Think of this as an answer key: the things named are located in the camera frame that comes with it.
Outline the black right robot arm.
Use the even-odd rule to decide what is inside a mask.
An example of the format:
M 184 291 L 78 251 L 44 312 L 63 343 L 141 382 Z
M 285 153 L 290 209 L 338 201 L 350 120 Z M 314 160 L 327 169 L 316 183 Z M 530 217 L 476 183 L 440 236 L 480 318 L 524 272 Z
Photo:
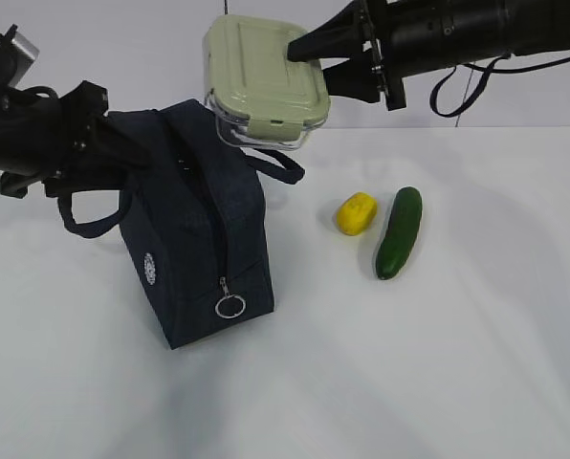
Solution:
M 329 95 L 406 108 L 404 80 L 489 60 L 456 117 L 482 94 L 497 62 L 570 50 L 570 1 L 352 1 L 289 43 L 292 62 L 337 58 Z

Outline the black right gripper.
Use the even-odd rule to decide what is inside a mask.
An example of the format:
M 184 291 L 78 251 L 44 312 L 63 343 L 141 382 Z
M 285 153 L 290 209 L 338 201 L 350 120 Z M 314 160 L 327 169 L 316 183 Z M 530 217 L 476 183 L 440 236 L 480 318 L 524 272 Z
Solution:
M 323 70 L 327 92 L 333 97 L 377 103 L 384 95 L 388 111 L 406 107 L 403 78 L 395 71 L 391 49 L 392 22 L 386 1 L 351 1 L 327 22 L 291 41 L 290 61 L 351 57 L 370 44 L 369 61 L 350 58 Z

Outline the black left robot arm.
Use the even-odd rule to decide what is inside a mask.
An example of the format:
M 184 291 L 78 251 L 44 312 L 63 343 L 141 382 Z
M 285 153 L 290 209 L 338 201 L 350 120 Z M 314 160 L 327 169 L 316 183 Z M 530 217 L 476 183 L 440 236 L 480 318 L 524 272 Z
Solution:
M 144 147 L 109 117 L 106 88 L 83 80 L 61 96 L 18 84 L 38 58 L 16 25 L 0 33 L 0 192 L 26 196 L 35 183 L 55 198 L 118 190 L 150 167 Z

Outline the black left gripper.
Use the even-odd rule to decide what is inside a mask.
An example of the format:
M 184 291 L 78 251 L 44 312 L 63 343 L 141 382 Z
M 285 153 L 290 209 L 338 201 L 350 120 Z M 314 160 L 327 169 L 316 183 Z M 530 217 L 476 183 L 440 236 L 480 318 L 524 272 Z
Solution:
M 48 86 L 13 94 L 15 114 L 0 127 L 2 195 L 21 199 L 42 181 L 47 197 L 117 190 L 129 175 L 150 170 L 150 152 L 102 116 L 109 108 L 105 88 L 84 80 L 62 97 Z M 54 177 L 85 146 L 89 176 Z

